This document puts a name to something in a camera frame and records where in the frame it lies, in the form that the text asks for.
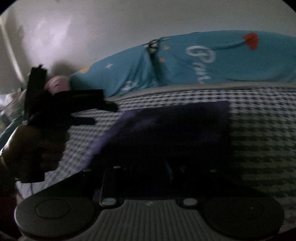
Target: ribbed rubber surface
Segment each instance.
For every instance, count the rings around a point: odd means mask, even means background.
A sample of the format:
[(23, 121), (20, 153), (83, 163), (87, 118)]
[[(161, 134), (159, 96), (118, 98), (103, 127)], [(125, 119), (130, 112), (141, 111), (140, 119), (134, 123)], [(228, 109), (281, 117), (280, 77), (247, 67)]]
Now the ribbed rubber surface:
[(197, 210), (174, 200), (126, 200), (102, 211), (95, 224), (72, 241), (230, 241), (213, 231)]

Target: pink object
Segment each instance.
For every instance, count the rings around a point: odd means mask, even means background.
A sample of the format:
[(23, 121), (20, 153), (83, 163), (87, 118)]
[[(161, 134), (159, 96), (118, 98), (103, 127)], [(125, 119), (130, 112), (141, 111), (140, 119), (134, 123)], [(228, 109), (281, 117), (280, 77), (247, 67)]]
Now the pink object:
[(50, 79), (44, 86), (45, 90), (48, 90), (52, 95), (61, 91), (68, 91), (69, 77), (58, 75)]

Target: checkered blanket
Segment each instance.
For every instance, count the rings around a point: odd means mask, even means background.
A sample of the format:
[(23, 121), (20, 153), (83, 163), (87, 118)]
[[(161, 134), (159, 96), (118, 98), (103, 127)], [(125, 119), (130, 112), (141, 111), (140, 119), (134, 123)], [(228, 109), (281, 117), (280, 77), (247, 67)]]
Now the checkered blanket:
[(94, 117), (95, 126), (73, 126), (59, 168), (46, 173), (42, 183), (18, 183), (23, 197), (47, 188), (80, 171), (90, 155), (90, 143), (99, 138), (123, 111), (193, 102), (227, 100), (231, 112), (231, 136), (235, 152), (234, 173), (245, 184), (270, 194), (281, 203), (285, 221), (280, 232), (296, 227), (296, 90), (258, 88), (194, 90), (153, 94), (118, 101), (118, 113), (89, 110), (77, 116)]

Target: purple cloth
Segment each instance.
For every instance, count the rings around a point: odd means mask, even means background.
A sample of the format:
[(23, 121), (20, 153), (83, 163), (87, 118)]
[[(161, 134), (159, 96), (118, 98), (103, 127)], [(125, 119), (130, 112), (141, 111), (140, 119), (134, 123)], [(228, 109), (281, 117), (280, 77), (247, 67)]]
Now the purple cloth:
[(128, 110), (91, 146), (91, 168), (178, 159), (201, 168), (231, 155), (227, 101)]

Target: pillowcase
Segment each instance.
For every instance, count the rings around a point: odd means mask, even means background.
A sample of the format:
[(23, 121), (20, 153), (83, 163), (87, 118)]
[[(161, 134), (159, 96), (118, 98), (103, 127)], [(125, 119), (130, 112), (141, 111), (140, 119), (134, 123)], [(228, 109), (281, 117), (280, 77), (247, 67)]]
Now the pillowcase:
[(150, 55), (142, 45), (102, 59), (70, 76), (71, 89), (103, 89), (106, 97), (156, 86)]
[(296, 38), (258, 31), (161, 38), (153, 65), (160, 86), (232, 81), (293, 82)]

